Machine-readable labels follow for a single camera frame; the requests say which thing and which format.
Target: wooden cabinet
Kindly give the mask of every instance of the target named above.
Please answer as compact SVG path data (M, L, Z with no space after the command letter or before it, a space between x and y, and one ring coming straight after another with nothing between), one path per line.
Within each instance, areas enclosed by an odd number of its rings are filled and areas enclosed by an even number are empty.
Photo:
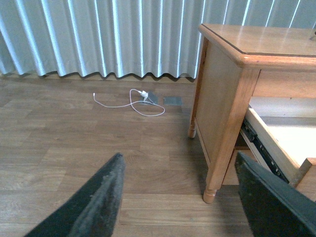
M314 30L202 24L189 137L208 164L204 201L220 189L251 97L316 98Z

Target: white charging cable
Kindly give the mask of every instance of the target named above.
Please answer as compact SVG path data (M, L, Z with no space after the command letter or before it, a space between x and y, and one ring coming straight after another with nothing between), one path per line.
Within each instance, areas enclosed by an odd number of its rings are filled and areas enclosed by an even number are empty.
M132 91L137 91L143 98L144 100L139 100L139 101L134 101L132 102ZM154 117L154 116L159 116L159 115L162 115L164 112L165 112L165 108L163 106L160 106L160 105L157 105L155 103L153 103L151 100L151 102L149 101L145 101L146 99L148 98L148 93L145 92L145 91L140 91L140 90L136 90L136 89L131 89L129 91L129 101L130 103L127 104L127 105L121 105L121 106L106 106L102 103L100 103L99 101L97 101L95 99L95 93L93 93L93 99L95 102L97 102L99 105L102 105L103 107L106 107L106 108L122 108L122 107L127 107L127 106L131 106L133 108L133 110L135 110L137 113L139 113L140 115L143 115L143 116L147 116L147 117ZM136 104L136 103L147 103L147 104L151 104L151 105L155 105L155 106L158 106L160 108L163 109L163 112L160 113L160 114L157 114L157 115L145 115L145 114L142 114L141 112L139 112L137 109L134 108L133 104Z

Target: wooden floor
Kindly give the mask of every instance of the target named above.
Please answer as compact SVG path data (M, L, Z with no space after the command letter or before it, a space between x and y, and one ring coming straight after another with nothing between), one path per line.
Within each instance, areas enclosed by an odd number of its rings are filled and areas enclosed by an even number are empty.
M181 96L183 105L142 117L92 98L126 104L131 88L153 91L160 104ZM0 235L26 234L121 152L126 172L113 236L252 236L236 186L224 186L212 205L202 200L206 162L198 138L187 138L194 89L167 79L0 78Z

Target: curtain fold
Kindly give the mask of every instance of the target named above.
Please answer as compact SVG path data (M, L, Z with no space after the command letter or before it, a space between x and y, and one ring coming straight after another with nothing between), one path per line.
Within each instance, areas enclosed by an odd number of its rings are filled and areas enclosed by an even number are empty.
M0 0L0 72L197 75L204 23L312 28L309 0Z

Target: cabinet leg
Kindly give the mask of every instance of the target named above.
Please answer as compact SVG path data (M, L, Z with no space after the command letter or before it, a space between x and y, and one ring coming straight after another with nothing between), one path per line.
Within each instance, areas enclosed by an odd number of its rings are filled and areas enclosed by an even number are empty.
M197 130L196 130L195 124L194 124L194 123L193 123L193 124L190 124L189 132L188 132L188 137L190 137L190 138L195 138L196 133L197 133Z
M204 195L203 195L204 202L206 202L207 204L211 204L214 201L216 192L217 192L216 189L213 189L213 190L205 189Z

